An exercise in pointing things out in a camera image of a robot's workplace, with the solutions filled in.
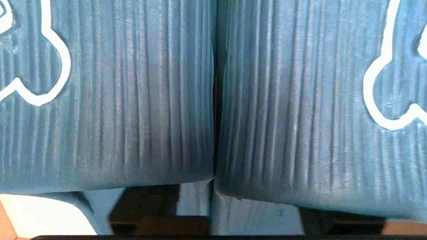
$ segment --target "wooden surface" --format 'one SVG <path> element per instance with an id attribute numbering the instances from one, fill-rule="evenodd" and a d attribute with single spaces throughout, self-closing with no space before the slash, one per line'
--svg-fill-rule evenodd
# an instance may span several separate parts
<path id="1" fill-rule="evenodd" d="M 387 222 L 384 235 L 427 235 L 427 224 L 416 222 Z"/>
<path id="2" fill-rule="evenodd" d="M 15 230 L 0 202 L 0 240 L 13 240 L 15 238 L 17 238 Z"/>

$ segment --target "floor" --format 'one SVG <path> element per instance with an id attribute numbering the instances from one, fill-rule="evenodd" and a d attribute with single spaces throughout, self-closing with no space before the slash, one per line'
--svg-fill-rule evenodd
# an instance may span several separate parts
<path id="1" fill-rule="evenodd" d="M 383 230 L 384 235 L 427 235 L 427 224 L 414 222 L 388 222 Z M 6 211 L 0 202 L 0 240 L 25 240 L 18 238 Z"/>

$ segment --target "vertical ridge pattern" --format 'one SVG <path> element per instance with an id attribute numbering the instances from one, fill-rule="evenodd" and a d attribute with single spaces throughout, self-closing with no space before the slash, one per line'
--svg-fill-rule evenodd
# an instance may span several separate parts
<path id="1" fill-rule="evenodd" d="M 238 199 L 213 193 L 212 235 L 303 235 L 295 206 Z"/>
<path id="2" fill-rule="evenodd" d="M 225 49 L 218 56 L 224 72 L 217 191 L 427 221 L 427 126 L 415 120 L 383 129 L 363 101 L 363 76 L 380 55 L 388 4 L 219 4 L 218 26 L 228 30 L 218 29 Z M 412 103 L 427 110 L 427 60 L 416 51 L 426 12 L 427 3 L 400 3 L 393 60 L 373 92 L 389 119 Z"/>
<path id="3" fill-rule="evenodd" d="M 33 93 L 59 78 L 38 0 L 11 1 L 0 87 Z M 51 1 L 71 73 L 36 107 L 0 102 L 0 193 L 32 194 L 201 181 L 213 175 L 211 2 Z"/>

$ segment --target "white cartoon outline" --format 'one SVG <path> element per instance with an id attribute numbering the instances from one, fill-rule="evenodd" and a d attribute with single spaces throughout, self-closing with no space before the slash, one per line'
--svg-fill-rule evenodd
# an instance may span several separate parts
<path id="1" fill-rule="evenodd" d="M 4 3 L 5 3 L 5 6 L 8 5 L 8 0 L 5 0 Z M 70 52 L 67 46 L 65 45 L 65 43 L 58 36 L 58 34 L 56 34 L 56 32 L 53 31 L 51 28 L 52 19 L 50 15 L 50 0 L 40 0 L 40 4 L 41 4 L 41 33 L 54 46 L 54 48 L 56 48 L 56 50 L 59 53 L 59 57 L 61 58 L 61 63 L 62 63 L 61 75 L 59 76 L 59 79 L 55 84 L 55 86 L 53 86 L 53 88 L 47 94 L 42 94 L 42 95 L 35 95 L 34 93 L 30 92 L 21 82 L 21 79 L 15 78 L 9 85 L 7 85 L 4 89 L 0 91 L 0 101 L 2 101 L 4 98 L 12 94 L 14 91 L 17 91 L 18 94 L 21 95 L 21 97 L 24 98 L 24 100 L 27 101 L 29 104 L 33 104 L 35 106 L 41 106 L 45 103 L 52 101 L 59 94 L 59 92 L 63 89 L 65 83 L 67 82 L 68 77 L 70 76 L 70 71 L 71 71 Z M 12 11 L 10 10 L 10 6 L 9 6 L 9 9 L 6 9 L 6 10 L 7 10 L 6 14 L 11 13 L 10 16 L 12 17 Z"/>
<path id="2" fill-rule="evenodd" d="M 4 6 L 5 9 L 0 8 L 0 16 L 6 11 L 6 13 L 0 18 L 0 34 L 6 32 L 12 27 L 13 16 L 12 9 L 7 0 L 0 0 L 0 3 Z"/>
<path id="3" fill-rule="evenodd" d="M 378 125 L 389 130 L 398 130 L 410 124 L 414 119 L 419 118 L 427 125 L 427 113 L 418 105 L 411 104 L 408 111 L 399 119 L 391 120 L 385 118 L 374 102 L 374 82 L 383 68 L 392 61 L 392 39 L 395 26 L 396 14 L 400 0 L 390 0 L 387 10 L 386 27 L 384 28 L 383 43 L 381 45 L 381 55 L 369 66 L 363 78 L 363 98 L 368 112 Z M 427 56 L 427 26 L 421 35 L 418 51 L 421 56 Z"/>

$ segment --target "white painted design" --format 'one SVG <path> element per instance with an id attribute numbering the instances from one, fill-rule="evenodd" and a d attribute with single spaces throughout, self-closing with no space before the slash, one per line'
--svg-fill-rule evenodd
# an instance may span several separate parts
<path id="1" fill-rule="evenodd" d="M 7 3 L 7 0 L 1 0 L 1 1 L 5 4 L 5 6 L 8 5 L 10 9 L 10 5 L 9 3 Z M 52 101 L 59 94 L 59 92 L 63 89 L 65 83 L 67 82 L 68 77 L 70 76 L 70 70 L 71 70 L 70 52 L 68 51 L 67 46 L 61 40 L 58 34 L 56 34 L 56 32 L 53 31 L 51 28 L 52 20 L 50 15 L 50 0 L 40 0 L 40 4 L 41 4 L 41 33 L 56 48 L 56 50 L 59 53 L 59 57 L 61 58 L 61 63 L 62 63 L 61 75 L 59 76 L 59 79 L 55 84 L 55 86 L 53 86 L 53 88 L 47 94 L 41 94 L 41 95 L 35 95 L 34 93 L 30 92 L 24 86 L 24 84 L 21 82 L 19 78 L 15 78 L 12 81 L 12 83 L 7 85 L 4 89 L 0 91 L 0 101 L 3 100 L 5 97 L 9 96 L 10 94 L 12 94 L 14 91 L 17 91 L 18 94 L 21 95 L 22 98 L 24 98 L 24 100 L 27 101 L 28 103 L 36 106 L 41 106 L 45 103 Z M 6 9 L 7 10 L 6 15 L 10 13 L 10 17 L 13 19 L 12 11 L 10 11 L 9 9 Z"/>
<path id="2" fill-rule="evenodd" d="M 3 13 L 4 15 L 0 18 L 0 34 L 9 30 L 13 24 L 12 9 L 7 0 L 0 0 L 0 16 Z"/>
<path id="3" fill-rule="evenodd" d="M 381 55 L 369 66 L 363 78 L 363 98 L 366 107 L 378 125 L 389 130 L 397 130 L 407 126 L 414 119 L 419 118 L 427 125 L 427 113 L 418 105 L 411 104 L 408 111 L 399 119 L 391 120 L 385 118 L 374 102 L 373 88 L 374 82 L 381 70 L 392 61 L 392 39 L 395 26 L 396 14 L 399 8 L 400 0 L 390 0 L 387 10 L 386 27 L 384 29 L 383 43 L 381 45 Z M 427 26 L 422 33 L 418 51 L 426 58 L 427 56 Z"/>

